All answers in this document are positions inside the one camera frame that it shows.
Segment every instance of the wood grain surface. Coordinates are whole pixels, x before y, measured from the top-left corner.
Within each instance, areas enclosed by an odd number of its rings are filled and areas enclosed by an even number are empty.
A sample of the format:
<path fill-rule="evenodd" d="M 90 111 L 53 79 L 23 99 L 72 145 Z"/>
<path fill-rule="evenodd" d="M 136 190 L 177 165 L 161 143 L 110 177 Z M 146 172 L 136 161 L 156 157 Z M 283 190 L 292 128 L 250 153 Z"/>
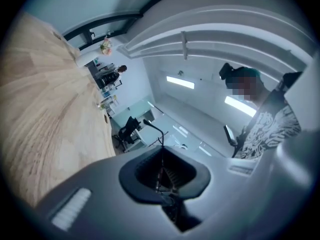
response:
<path fill-rule="evenodd" d="M 115 156 L 109 118 L 78 49 L 22 13 L 1 51 L 0 150 L 13 193 L 34 206 L 88 164 Z"/>

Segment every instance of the ceiling light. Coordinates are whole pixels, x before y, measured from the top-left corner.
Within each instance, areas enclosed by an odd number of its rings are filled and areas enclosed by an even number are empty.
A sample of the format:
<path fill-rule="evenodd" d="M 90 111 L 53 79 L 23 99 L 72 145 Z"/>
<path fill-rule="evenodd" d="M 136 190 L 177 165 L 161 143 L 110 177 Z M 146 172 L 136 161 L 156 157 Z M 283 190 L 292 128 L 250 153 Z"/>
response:
<path fill-rule="evenodd" d="M 149 105 L 150 105 L 151 107 L 153 107 L 153 108 L 155 107 L 155 106 L 154 106 L 153 104 L 151 104 L 149 101 L 148 101 L 148 103 L 149 103 Z"/>
<path fill-rule="evenodd" d="M 201 149 L 204 153 L 206 153 L 208 156 L 212 157 L 212 155 L 206 151 L 202 146 L 199 146 L 199 149 Z"/>
<path fill-rule="evenodd" d="M 188 131 L 187 131 L 185 128 L 183 128 L 182 126 L 179 126 L 179 129 L 180 129 L 181 131 L 183 131 L 185 134 L 188 134 Z"/>
<path fill-rule="evenodd" d="M 173 128 L 176 129 L 183 137 L 187 137 L 182 131 L 180 131 L 177 127 L 173 125 Z"/>
<path fill-rule="evenodd" d="M 185 86 L 185 87 L 188 87 L 188 88 L 191 88 L 191 89 L 195 88 L 195 83 L 194 82 L 185 81 L 185 80 L 178 79 L 178 78 L 171 77 L 171 76 L 167 76 L 166 80 L 168 82 L 171 82 L 171 83 L 174 83 L 174 84 L 177 84 L 177 85 L 181 85 L 181 86 Z"/>
<path fill-rule="evenodd" d="M 241 110 L 242 112 L 248 114 L 249 116 L 253 117 L 256 114 L 256 110 L 242 102 L 240 102 L 237 99 L 231 98 L 229 96 L 225 97 L 225 103 L 235 107 L 238 110 Z"/>

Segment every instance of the graphic t-shirt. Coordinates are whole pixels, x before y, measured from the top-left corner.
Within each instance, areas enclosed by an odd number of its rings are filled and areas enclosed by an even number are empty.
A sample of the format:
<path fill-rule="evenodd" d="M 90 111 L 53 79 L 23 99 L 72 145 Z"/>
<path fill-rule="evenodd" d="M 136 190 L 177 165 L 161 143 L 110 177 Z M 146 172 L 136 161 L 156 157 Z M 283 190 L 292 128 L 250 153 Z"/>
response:
<path fill-rule="evenodd" d="M 252 118 L 253 124 L 247 134 L 243 147 L 236 153 L 235 158 L 257 159 L 264 151 L 275 148 L 284 139 L 293 137 L 301 131 L 299 122 L 286 103 L 285 91 L 276 88 L 266 98 L 262 106 Z M 247 127 L 241 135 L 245 136 Z"/>

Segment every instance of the chair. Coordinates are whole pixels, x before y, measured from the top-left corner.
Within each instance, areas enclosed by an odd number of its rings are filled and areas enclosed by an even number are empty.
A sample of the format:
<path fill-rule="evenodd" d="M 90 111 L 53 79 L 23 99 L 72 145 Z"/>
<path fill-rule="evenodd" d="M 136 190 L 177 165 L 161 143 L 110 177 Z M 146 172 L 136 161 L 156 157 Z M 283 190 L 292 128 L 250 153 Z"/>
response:
<path fill-rule="evenodd" d="M 120 145 L 123 147 L 123 152 L 126 150 L 125 142 L 128 144 L 134 144 L 136 139 L 131 138 L 131 134 L 134 132 L 135 129 L 139 127 L 140 122 L 136 118 L 132 118 L 132 116 L 129 117 L 128 121 L 126 122 L 125 126 L 122 127 L 117 135 L 113 135 L 112 137 L 115 138 L 119 144 L 115 148 L 119 148 Z"/>

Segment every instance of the person in black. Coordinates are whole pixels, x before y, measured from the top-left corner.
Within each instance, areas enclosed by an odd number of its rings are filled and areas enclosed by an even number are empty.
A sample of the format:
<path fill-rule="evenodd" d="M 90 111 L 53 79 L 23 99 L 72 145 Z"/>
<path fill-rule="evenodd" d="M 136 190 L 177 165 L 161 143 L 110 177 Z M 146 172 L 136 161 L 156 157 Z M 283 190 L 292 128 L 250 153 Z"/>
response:
<path fill-rule="evenodd" d="M 226 63 L 220 71 L 228 89 L 254 103 L 257 111 L 251 122 L 243 127 L 236 138 L 237 145 L 232 157 L 257 159 L 264 151 L 275 148 L 284 139 L 301 131 L 299 122 L 287 104 L 284 94 L 301 75 L 301 72 L 286 73 L 273 91 L 265 88 L 260 73 L 254 68 L 232 68 Z"/>
<path fill-rule="evenodd" d="M 95 74 L 96 81 L 102 81 L 102 84 L 100 84 L 99 86 L 100 88 L 114 85 L 115 82 L 121 79 L 121 74 L 127 71 L 126 65 L 122 65 L 118 68 L 116 68 L 114 64 L 110 64 L 110 65 L 111 66 L 110 67 L 108 66 L 107 70 L 103 70 Z"/>

